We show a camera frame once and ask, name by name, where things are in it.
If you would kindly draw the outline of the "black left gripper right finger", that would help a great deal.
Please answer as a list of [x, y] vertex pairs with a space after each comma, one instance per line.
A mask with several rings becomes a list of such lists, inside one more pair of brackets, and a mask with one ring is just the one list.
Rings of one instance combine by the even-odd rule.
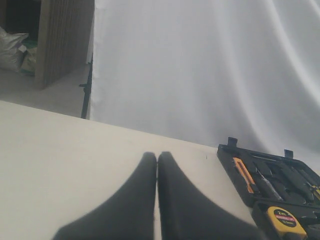
[[262, 240], [257, 227], [207, 198], [188, 179], [173, 155], [158, 157], [158, 204], [164, 240]]

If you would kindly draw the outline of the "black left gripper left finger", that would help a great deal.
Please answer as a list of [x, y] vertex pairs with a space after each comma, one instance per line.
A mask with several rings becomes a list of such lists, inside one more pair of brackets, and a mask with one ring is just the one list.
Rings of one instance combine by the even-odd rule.
[[127, 181], [105, 202], [61, 227], [55, 240], [152, 240], [157, 159], [145, 152]]

